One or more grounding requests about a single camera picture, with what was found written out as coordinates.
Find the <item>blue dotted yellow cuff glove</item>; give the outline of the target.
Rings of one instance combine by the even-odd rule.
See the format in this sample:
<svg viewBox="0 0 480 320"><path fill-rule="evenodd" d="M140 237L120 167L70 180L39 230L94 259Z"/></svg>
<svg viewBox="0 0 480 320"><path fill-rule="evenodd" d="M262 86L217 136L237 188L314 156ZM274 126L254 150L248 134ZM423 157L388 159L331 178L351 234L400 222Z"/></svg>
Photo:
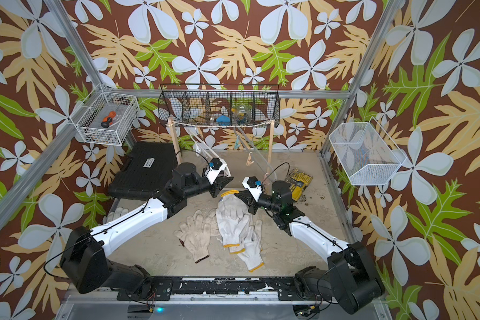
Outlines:
<svg viewBox="0 0 480 320"><path fill-rule="evenodd" d="M235 196L236 193L238 193L238 191L233 190L221 195L222 199L218 204L216 217L217 214L220 213L232 218L238 217L240 219L248 214L248 206Z"/></svg>

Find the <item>white clip hanger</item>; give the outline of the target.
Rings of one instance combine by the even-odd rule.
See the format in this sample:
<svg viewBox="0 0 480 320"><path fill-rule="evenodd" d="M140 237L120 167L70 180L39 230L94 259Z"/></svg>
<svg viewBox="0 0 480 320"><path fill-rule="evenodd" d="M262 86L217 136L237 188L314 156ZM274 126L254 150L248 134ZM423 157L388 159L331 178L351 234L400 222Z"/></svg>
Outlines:
<svg viewBox="0 0 480 320"><path fill-rule="evenodd" d="M222 163L225 164L225 169L223 170L225 176L231 177L231 172L224 158L220 157L208 144L206 144L205 140L199 135L198 129L193 126L184 126L183 128L194 142L193 150L204 156L208 161L211 161L213 158L218 158Z"/></svg>

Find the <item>beige cotton glove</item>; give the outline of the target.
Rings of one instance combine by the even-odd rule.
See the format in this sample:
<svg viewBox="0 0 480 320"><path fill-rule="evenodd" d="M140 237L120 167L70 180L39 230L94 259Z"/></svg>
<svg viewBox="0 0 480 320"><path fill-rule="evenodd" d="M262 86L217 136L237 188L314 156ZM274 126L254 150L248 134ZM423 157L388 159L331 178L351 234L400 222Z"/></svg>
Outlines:
<svg viewBox="0 0 480 320"><path fill-rule="evenodd" d="M197 210L192 216L179 224L179 229L174 231L182 246L192 255L195 263L209 257L209 244L213 236L219 233L217 220L214 213L203 214Z"/></svg>

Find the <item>wooden drying rack frame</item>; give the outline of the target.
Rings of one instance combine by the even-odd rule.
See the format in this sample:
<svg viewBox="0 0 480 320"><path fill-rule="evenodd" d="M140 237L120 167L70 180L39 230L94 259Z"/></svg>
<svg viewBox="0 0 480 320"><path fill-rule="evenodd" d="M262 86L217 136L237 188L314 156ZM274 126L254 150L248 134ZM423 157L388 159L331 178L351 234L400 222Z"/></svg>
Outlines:
<svg viewBox="0 0 480 320"><path fill-rule="evenodd" d="M212 125L196 125L177 120L171 115L168 117L166 128L171 135L177 161L179 163L183 161L183 157L179 154L180 151L184 149L194 151L194 142L183 128L184 126L196 127L201 138L204 139L206 144L208 144L220 157L225 157L225 153L228 151L246 153L244 164L247 167L252 165L258 167L263 174L263 178L265 180L270 179L269 175L273 171L274 120L264 121L257 125L238 125L236 123L231 123L231 125L228 126L220 126L216 123ZM190 141L193 142L191 147L182 147L179 144L177 128L180 128L187 133Z"/></svg>

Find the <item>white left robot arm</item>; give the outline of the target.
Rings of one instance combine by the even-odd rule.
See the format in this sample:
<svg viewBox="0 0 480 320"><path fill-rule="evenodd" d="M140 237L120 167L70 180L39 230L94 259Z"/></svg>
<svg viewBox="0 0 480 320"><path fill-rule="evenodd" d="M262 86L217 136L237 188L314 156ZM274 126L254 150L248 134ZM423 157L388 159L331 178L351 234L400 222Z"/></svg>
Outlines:
<svg viewBox="0 0 480 320"><path fill-rule="evenodd" d="M143 205L93 229L73 230L61 256L61 269L81 294L109 287L122 289L136 299L151 297L153 277L144 268L115 263L108 256L137 234L181 211L188 198L205 192L217 197L232 179L222 158L214 157L203 173L192 163L179 164L165 188L154 191Z"/></svg>

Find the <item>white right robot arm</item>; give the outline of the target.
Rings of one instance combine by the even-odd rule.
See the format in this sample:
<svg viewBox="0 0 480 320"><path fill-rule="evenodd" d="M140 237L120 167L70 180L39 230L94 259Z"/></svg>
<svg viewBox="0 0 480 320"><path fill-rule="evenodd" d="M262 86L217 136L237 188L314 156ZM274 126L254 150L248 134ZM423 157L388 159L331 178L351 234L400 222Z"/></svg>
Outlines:
<svg viewBox="0 0 480 320"><path fill-rule="evenodd" d="M385 293L381 277L361 242L348 243L318 227L294 204L290 184L275 181L265 193L256 177L243 180L244 191L236 196L250 213L265 209L279 229L302 241L327 262L327 269L310 266L293 277L295 291L303 299L316 298L338 304L353 315Z"/></svg>

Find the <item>white glove behind left arm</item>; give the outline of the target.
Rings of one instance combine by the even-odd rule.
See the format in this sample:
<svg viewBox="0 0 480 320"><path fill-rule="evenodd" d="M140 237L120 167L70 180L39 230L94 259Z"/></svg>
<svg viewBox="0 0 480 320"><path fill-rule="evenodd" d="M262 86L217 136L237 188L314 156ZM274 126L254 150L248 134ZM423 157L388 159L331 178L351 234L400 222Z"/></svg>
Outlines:
<svg viewBox="0 0 480 320"><path fill-rule="evenodd" d="M117 207L115 210L113 211L110 211L102 220L102 224L105 225L111 221L114 221L118 218L120 218L121 216L125 215L125 214L128 214L129 213L129 209L125 209L125 208L122 208L122 207Z"/></svg>

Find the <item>white yellow cuff glove upper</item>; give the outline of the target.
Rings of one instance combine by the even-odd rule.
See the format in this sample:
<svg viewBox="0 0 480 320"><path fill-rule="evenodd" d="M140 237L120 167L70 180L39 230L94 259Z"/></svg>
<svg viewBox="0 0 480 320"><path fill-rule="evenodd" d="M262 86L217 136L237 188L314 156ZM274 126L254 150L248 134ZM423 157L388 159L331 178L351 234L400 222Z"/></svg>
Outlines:
<svg viewBox="0 0 480 320"><path fill-rule="evenodd" d="M242 218L232 218L217 214L217 224L224 247L238 247L241 243L241 233L249 225L251 215L248 213Z"/></svg>

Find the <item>white yellow cuff glove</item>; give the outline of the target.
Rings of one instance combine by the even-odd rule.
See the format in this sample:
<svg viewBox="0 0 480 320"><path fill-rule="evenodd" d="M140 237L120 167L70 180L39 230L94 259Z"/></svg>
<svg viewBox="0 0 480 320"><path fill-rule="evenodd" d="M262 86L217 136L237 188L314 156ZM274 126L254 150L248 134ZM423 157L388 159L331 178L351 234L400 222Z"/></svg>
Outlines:
<svg viewBox="0 0 480 320"><path fill-rule="evenodd" d="M241 233L249 225L251 215L248 213L242 218L232 218L217 214L217 224L224 247L238 247L241 243Z"/></svg>
<svg viewBox="0 0 480 320"><path fill-rule="evenodd" d="M248 225L240 233L240 250L229 248L232 255L242 260L249 272L254 272L264 265L261 257L261 229L262 221L257 220L254 225Z"/></svg>

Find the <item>white yellow cuff glove lower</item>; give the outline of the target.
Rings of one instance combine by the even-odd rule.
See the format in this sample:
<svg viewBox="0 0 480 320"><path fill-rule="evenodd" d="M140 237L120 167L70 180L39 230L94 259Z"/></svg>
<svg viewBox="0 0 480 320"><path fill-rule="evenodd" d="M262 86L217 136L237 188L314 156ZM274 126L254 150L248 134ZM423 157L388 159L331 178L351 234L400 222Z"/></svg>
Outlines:
<svg viewBox="0 0 480 320"><path fill-rule="evenodd" d="M254 225L248 225L240 233L240 250L229 248L232 255L242 260L249 272L254 272L264 265L261 257L261 229L262 221L257 220Z"/></svg>

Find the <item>blue object in basket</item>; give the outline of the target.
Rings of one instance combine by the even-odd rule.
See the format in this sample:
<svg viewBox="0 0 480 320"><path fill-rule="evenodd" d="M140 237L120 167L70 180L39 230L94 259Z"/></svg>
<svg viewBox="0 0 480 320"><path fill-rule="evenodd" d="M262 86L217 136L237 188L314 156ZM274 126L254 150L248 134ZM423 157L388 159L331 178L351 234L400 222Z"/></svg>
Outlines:
<svg viewBox="0 0 480 320"><path fill-rule="evenodd" d="M226 115L220 115L215 120L215 123L220 126L228 126L228 125L231 125L231 118Z"/></svg>

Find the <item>black plastic tool case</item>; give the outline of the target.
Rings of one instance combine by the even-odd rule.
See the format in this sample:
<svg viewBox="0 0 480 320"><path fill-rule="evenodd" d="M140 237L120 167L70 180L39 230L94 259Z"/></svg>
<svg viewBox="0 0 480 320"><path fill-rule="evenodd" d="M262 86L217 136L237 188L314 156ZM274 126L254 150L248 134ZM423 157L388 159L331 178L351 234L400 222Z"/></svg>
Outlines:
<svg viewBox="0 0 480 320"><path fill-rule="evenodd" d="M141 141L128 153L123 169L108 187L108 195L118 199L147 200L165 187L177 166L170 143Z"/></svg>

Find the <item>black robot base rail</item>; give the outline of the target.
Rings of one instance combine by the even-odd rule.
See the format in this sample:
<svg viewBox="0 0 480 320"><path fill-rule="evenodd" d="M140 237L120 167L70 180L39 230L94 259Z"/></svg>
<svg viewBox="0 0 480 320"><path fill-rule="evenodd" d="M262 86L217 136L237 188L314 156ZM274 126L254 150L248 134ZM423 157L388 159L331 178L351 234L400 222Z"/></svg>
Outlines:
<svg viewBox="0 0 480 320"><path fill-rule="evenodd" d="M277 301L333 301L325 280L306 282L302 277L153 277L148 289L118 291L119 301L173 301L178 295L229 297L274 294Z"/></svg>

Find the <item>aluminium frame post left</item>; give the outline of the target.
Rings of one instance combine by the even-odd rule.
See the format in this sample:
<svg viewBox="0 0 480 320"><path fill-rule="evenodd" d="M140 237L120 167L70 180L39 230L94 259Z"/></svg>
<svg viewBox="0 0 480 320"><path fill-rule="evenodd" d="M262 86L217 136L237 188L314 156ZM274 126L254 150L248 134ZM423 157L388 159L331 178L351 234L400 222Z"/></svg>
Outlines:
<svg viewBox="0 0 480 320"><path fill-rule="evenodd" d="M86 1L0 1L0 233L75 133L101 85Z"/></svg>

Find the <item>aluminium frame post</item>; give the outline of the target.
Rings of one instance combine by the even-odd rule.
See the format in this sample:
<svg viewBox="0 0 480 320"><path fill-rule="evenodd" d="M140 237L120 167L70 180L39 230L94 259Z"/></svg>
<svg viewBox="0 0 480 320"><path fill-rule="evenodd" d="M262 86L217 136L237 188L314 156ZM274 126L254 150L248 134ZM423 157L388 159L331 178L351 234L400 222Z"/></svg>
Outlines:
<svg viewBox="0 0 480 320"><path fill-rule="evenodd" d="M86 1L0 1L0 233L75 133L101 85Z"/></svg>
<svg viewBox="0 0 480 320"><path fill-rule="evenodd" d="M331 127L326 135L325 142L321 148L320 153L325 153L331 147L329 136L333 133L339 125L343 123L343 118L347 114L351 103L355 101L355 96L361 88L361 81L368 74L368 71L373 63L378 49L382 46L385 34L389 31L397 12L405 5L406 1L388 1L386 9L383 11L380 21L370 38L369 45L364 56L361 59L356 75L353 77L352 83L349 85L348 91L324 91L321 98L342 99L343 102L335 116Z"/></svg>

